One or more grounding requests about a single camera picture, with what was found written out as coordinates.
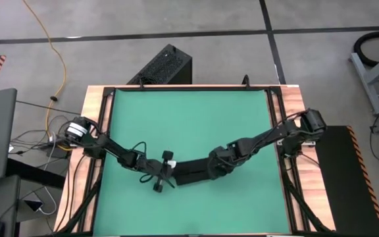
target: green mat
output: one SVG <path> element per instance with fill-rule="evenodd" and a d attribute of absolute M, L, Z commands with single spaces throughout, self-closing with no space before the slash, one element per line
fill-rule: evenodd
<path fill-rule="evenodd" d="M 263 91 L 117 90 L 111 121 L 114 141 L 126 148 L 145 141 L 147 158 L 160 161 L 164 150 L 177 161 L 205 158 L 217 146 L 270 129 Z M 152 190 L 155 179 L 140 184 L 141 176 L 107 156 L 95 236 L 289 233 L 273 145 L 228 176 L 175 189 L 164 183 L 160 194 Z"/>

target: black metal frame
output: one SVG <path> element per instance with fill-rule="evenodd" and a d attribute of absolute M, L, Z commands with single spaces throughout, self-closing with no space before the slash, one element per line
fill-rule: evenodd
<path fill-rule="evenodd" d="M 113 106 L 114 106 L 114 97 L 115 97 L 115 91 L 116 90 L 122 90 L 122 91 L 127 91 L 127 92 L 150 92 L 150 91 L 156 91 L 156 92 L 163 92 L 163 91 L 260 91 L 264 90 L 266 93 L 267 97 L 267 103 L 268 103 L 268 108 L 269 108 L 269 113 L 271 117 L 271 122 L 272 126 L 276 126 L 278 123 L 277 117 L 276 117 L 276 111 L 274 108 L 274 98 L 273 95 L 276 96 L 277 102 L 279 104 L 279 110 L 280 114 L 282 116 L 282 119 L 286 118 L 286 111 L 284 109 L 284 102 L 283 102 L 283 97 L 282 97 L 282 91 L 280 86 L 251 86 L 249 83 L 249 78 L 248 76 L 245 75 L 242 84 L 245 84 L 245 86 L 235 86 L 235 87 L 221 87 L 221 86 L 215 86 L 215 87 L 187 87 L 187 86 L 173 86 L 173 87 L 145 87 L 145 86 L 140 86 L 140 87 L 131 87 L 131 88 L 116 88 L 116 87 L 111 87 L 111 88 L 105 88 L 103 91 L 103 98 L 101 102 L 101 108 L 99 112 L 99 120 L 98 120 L 98 125 L 101 126 L 103 123 L 103 120 L 105 118 L 105 109 L 107 105 L 107 100 L 108 96 L 112 95 L 112 102 L 111 102 L 111 108 L 110 108 L 110 115 L 112 114 L 113 111 Z M 108 128 L 107 132 L 110 132 L 111 129 L 111 118 L 112 116 L 109 116 L 109 121 L 108 121 Z M 279 154 L 279 149 L 277 149 L 278 152 L 278 161 L 280 164 L 281 172 L 286 172 L 286 165 L 284 162 L 284 158 L 280 156 Z M 101 163 L 101 169 L 103 169 L 104 166 L 104 161 Z M 299 173 L 297 171 L 297 166 L 296 162 L 294 160 L 291 160 L 291 166 L 293 167 L 291 169 L 291 172 L 293 174 L 293 181 L 295 184 L 295 187 L 297 190 L 302 190 L 301 189 L 301 182 L 299 179 Z M 90 163 L 89 167 L 89 174 L 86 180 L 86 189 L 84 192 L 84 196 L 88 194 L 91 188 L 91 182 L 93 180 L 93 173 L 95 170 L 95 161 L 92 160 Z M 284 195 L 286 199 L 286 206 L 287 206 L 287 213 L 288 213 L 288 218 L 289 218 L 289 223 L 290 223 L 290 229 L 292 232 L 298 231 L 297 225 L 296 225 L 296 219 L 295 219 L 295 213 L 293 209 L 293 203 L 292 203 L 292 198 L 289 190 L 286 188 L 287 184 L 284 183 L 282 180 L 282 185 L 284 187 Z M 98 201 L 99 194 L 96 194 L 95 196 L 95 205 L 93 207 L 93 213 L 97 211 L 97 201 Z M 304 214 L 304 212 L 301 210 L 302 214 L 302 222 L 303 222 L 303 227 L 305 231 L 310 231 L 309 228 L 309 222 Z M 84 219 L 86 217 L 86 213 L 83 214 L 82 218 L 80 219 L 78 223 L 78 232 L 82 232 L 84 230 Z M 93 224 L 95 221 L 95 215 L 93 215 L 92 220 L 91 220 L 91 231 L 93 231 Z"/>

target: table leg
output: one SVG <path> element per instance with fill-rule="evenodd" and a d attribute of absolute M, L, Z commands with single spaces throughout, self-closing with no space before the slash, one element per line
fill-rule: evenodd
<path fill-rule="evenodd" d="M 8 158 L 5 175 L 10 176 L 15 174 L 19 175 L 21 179 L 37 182 L 44 186 L 64 188 L 65 178 L 63 176 Z"/>

